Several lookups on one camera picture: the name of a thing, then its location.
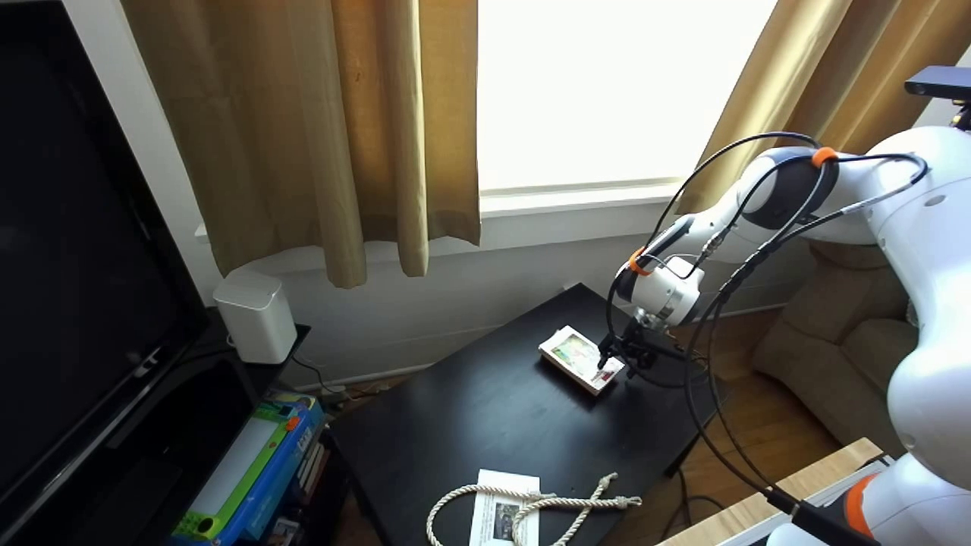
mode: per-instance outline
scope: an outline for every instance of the white cable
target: white cable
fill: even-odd
[[[590,511],[628,511],[628,506],[642,506],[642,499],[605,499],[605,489],[617,479],[617,472],[606,472],[601,475],[598,489],[592,490],[592,499],[555,499],[555,496],[524,496],[524,490],[510,490],[510,489],[496,489],[496,484],[461,484],[461,489],[454,489],[446,490],[431,511],[429,511],[429,519],[424,519],[424,535],[429,535],[429,543],[435,546],[442,546],[435,535],[435,519],[438,512],[454,504],[455,499],[461,496],[471,496],[471,490],[480,490],[480,496],[496,496],[496,499],[510,499],[510,501],[519,501],[524,504],[517,519],[512,519],[512,543],[519,546],[519,523],[531,512],[541,512],[541,511],[583,511],[573,526],[555,539],[555,546],[564,546],[578,530],[580,526],[585,523]]]

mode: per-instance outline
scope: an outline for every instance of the white wall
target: white wall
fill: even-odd
[[[218,271],[200,231],[200,209],[187,163],[173,145],[171,123],[162,115],[125,13],[115,0],[66,0],[66,10],[180,252],[200,294],[209,301]],[[489,219],[486,250],[438,242],[431,276],[424,279],[407,279],[395,252],[375,247],[370,281],[354,291],[329,286],[315,250],[283,252],[257,268],[283,276],[294,318],[313,327],[302,345],[302,357],[320,365],[325,378],[351,378],[431,365],[572,281],[605,291],[620,261],[645,239],[654,211],[654,207],[626,207],[612,211]],[[739,256],[744,256],[744,250],[730,252],[730,257],[722,257],[730,263],[710,263],[704,286],[720,286]],[[809,271],[810,257],[801,242],[794,242],[781,261],[764,263],[733,306],[754,310],[783,303]]]

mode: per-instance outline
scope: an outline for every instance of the curtain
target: curtain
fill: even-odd
[[[429,239],[480,239],[476,0],[122,0],[221,274],[366,239],[409,276]]]
[[[905,83],[957,64],[968,44],[968,0],[777,0],[704,155],[781,127],[866,151],[925,106]],[[712,163],[680,209],[712,202],[757,155],[747,145]]]

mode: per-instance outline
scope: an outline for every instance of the floor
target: floor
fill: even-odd
[[[764,338],[772,323],[775,311],[722,318],[710,345],[710,366],[725,386],[722,415],[739,445],[744,445],[749,461],[767,479],[781,479],[835,453],[839,445],[787,387],[747,366],[757,342]],[[368,405],[368,396],[393,386],[395,382],[354,386],[354,405]],[[707,436],[733,463],[744,466],[734,442],[725,434],[725,425],[712,423],[707,428]],[[673,475],[658,490],[650,490],[648,506],[632,511],[626,523],[617,527],[617,535],[611,535],[611,546],[656,543],[666,535],[678,535],[689,523],[698,523],[718,512],[722,504],[734,504],[747,496],[754,496],[754,489],[744,484],[744,479],[739,479],[733,469],[725,469],[712,448],[698,442],[682,463],[682,482]],[[368,516],[361,516],[354,499],[349,499],[342,506],[333,543],[379,543],[379,536],[368,526]]]

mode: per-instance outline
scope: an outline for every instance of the blue book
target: blue book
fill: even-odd
[[[263,472],[251,482],[250,496],[242,499],[238,516],[218,535],[218,546],[233,546],[238,539],[262,539],[275,512],[297,472],[303,453],[315,442],[322,430],[325,414],[320,405],[297,405],[293,410],[293,425],[275,458],[267,461]]]

